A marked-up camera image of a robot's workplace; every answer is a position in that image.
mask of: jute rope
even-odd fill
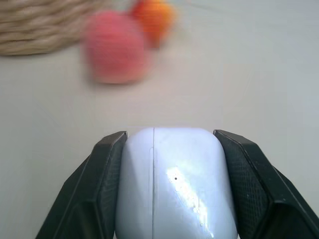
[[[81,38],[87,16],[113,0],[1,0],[0,55],[47,53]]]

